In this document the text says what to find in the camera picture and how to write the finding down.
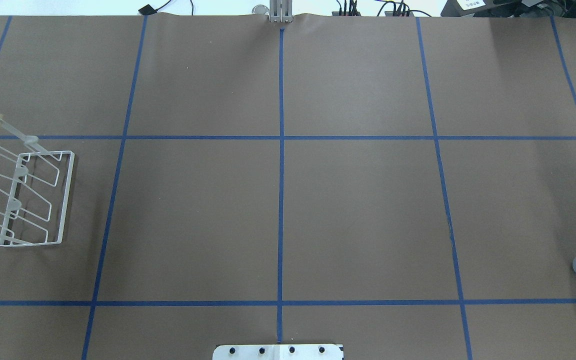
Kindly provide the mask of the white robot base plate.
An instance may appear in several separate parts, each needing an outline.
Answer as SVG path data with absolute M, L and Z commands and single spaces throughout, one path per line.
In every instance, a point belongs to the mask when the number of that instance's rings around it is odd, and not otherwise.
M 226 344 L 215 347 L 213 360 L 343 360 L 341 344 Z

